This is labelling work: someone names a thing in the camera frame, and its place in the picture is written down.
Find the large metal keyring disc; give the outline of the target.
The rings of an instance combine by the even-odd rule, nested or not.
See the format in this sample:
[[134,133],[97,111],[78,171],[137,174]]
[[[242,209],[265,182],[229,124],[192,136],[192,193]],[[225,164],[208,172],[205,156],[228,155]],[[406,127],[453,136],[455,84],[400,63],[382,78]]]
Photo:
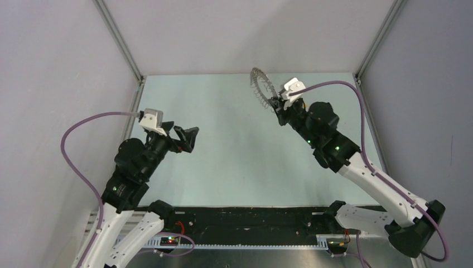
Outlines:
[[252,68],[250,72],[250,86],[254,88],[254,94],[260,104],[265,109],[270,109],[274,112],[272,100],[278,98],[278,94],[269,77],[260,68]]

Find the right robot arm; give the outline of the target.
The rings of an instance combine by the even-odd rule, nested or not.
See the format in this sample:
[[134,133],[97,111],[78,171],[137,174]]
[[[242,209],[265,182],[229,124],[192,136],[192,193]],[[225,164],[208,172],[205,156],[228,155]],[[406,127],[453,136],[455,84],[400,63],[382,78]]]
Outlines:
[[349,179],[385,211],[333,202],[324,212],[331,233],[356,229],[386,238],[400,253],[416,258],[435,232],[445,212],[437,200],[427,202],[408,191],[363,156],[360,147],[337,129],[339,117],[330,103],[315,102],[305,109],[303,99],[290,106],[282,98],[268,101],[281,126],[290,125],[313,149],[325,169]]

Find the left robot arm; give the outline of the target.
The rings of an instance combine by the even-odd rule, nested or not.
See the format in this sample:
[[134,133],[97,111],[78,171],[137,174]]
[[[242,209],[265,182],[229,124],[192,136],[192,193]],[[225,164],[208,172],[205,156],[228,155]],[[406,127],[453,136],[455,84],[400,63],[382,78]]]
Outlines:
[[102,208],[79,250],[73,267],[125,267],[158,232],[171,232],[176,225],[173,206],[158,200],[140,222],[119,242],[125,223],[148,190],[148,182],[168,152],[191,153],[198,127],[183,129],[174,122],[145,117],[139,125],[146,141],[130,138],[121,143],[115,156],[115,171],[100,198]]

